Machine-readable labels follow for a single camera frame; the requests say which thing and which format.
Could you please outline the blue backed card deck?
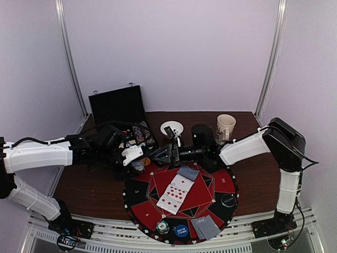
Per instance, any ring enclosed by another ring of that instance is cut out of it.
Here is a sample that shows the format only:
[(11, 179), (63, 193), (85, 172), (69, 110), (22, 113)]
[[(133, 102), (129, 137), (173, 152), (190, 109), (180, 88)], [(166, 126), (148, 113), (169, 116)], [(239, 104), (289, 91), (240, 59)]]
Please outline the blue backed card deck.
[(132, 161), (131, 165), (137, 173), (143, 173), (145, 171), (145, 165), (141, 160)]

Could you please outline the blue small blind button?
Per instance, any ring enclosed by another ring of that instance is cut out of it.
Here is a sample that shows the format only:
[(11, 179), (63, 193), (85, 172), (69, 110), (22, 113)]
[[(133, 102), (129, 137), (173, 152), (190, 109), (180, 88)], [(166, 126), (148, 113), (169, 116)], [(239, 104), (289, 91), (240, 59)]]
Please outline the blue small blind button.
[(189, 228), (186, 225), (178, 225), (174, 230), (176, 236), (179, 238), (186, 237), (189, 234)]

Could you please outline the stack of poker chips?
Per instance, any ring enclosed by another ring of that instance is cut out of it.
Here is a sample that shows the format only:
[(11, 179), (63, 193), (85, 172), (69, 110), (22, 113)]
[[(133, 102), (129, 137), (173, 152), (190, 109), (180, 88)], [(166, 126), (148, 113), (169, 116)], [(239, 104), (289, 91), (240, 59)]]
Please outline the stack of poker chips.
[(159, 234), (167, 234), (170, 230), (170, 227), (168, 225), (168, 223), (164, 220), (161, 220), (159, 221), (157, 224), (156, 224), (156, 230)]

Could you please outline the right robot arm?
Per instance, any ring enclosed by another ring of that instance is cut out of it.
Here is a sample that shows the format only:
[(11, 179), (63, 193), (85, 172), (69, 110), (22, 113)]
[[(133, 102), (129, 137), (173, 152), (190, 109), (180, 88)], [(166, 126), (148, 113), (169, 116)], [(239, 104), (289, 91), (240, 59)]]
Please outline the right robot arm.
[(282, 232), (290, 224), (290, 217), (301, 191), (305, 170), (302, 161), (306, 158), (304, 136), (280, 118), (273, 118), (268, 125), (258, 128), (255, 133), (219, 145), (215, 141), (206, 142), (201, 138), (209, 127), (204, 124), (197, 127), (200, 130), (193, 134), (192, 145), (179, 146), (177, 142), (173, 142), (154, 152), (151, 158), (157, 163), (172, 165), (202, 160), (215, 167), (231, 166), (239, 161), (270, 153), (281, 173), (279, 198), (270, 228), (273, 232)]

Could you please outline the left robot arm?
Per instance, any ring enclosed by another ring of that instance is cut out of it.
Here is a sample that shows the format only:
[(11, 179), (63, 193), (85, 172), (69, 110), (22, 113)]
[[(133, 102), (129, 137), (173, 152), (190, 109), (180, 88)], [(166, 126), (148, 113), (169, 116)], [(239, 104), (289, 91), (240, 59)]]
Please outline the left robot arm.
[(1, 138), (1, 199), (13, 200), (39, 213), (64, 234), (71, 234), (76, 223), (64, 201), (48, 197), (27, 185), (16, 172), (97, 163), (124, 168), (144, 154), (140, 145), (127, 147), (126, 143), (125, 134), (112, 125), (86, 137), (72, 134), (48, 141), (26, 137), (16, 142), (5, 142)]

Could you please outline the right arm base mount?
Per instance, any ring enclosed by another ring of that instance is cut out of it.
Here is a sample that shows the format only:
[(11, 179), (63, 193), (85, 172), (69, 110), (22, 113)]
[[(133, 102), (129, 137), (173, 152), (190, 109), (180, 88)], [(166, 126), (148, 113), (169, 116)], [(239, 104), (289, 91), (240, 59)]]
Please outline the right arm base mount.
[(275, 218), (252, 223), (255, 238), (267, 237), (269, 246), (274, 250), (285, 250), (290, 246), (295, 228), (297, 224), (294, 219), (289, 224)]

